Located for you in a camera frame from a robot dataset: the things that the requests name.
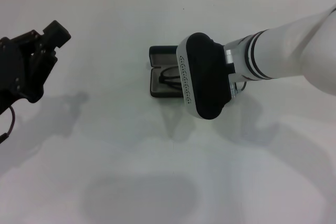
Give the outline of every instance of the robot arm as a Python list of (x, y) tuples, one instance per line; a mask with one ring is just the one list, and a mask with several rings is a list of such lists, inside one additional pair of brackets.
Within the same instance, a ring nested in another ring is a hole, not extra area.
[(335, 38), (335, 7), (224, 46), (205, 34), (193, 34), (176, 51), (187, 110), (213, 119), (235, 97), (236, 82), (299, 75), (336, 95)]
[(19, 99), (35, 103), (43, 96), (43, 85), (57, 62), (55, 48), (71, 38), (57, 21), (43, 32), (0, 39), (0, 114)]

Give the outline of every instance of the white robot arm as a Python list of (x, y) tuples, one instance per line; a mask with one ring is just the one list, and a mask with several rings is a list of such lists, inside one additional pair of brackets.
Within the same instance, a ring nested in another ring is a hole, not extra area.
[(236, 82), (304, 75), (319, 90), (336, 95), (335, 10), (224, 46), (201, 33), (184, 39), (176, 55), (189, 113), (216, 118), (235, 97)]

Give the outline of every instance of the white table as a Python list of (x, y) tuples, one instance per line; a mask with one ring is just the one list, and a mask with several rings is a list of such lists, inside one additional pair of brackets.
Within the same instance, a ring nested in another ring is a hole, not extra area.
[[(1, 224), (331, 224), (336, 98), (303, 77), (248, 83), (213, 121), (149, 95), (148, 49), (225, 44), (336, 0), (0, 0), (0, 35), (72, 39), (0, 145)], [(11, 117), (0, 116), (0, 132)]]

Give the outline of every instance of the white surface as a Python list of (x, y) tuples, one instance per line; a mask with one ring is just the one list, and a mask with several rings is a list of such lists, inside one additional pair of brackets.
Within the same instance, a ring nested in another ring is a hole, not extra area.
[[(335, 0), (0, 0), (0, 34), (72, 39), (0, 145), (3, 224), (332, 224), (336, 98), (303, 77), (250, 82), (213, 121), (149, 95), (148, 49), (227, 43)], [(0, 116), (0, 132), (10, 116)]]

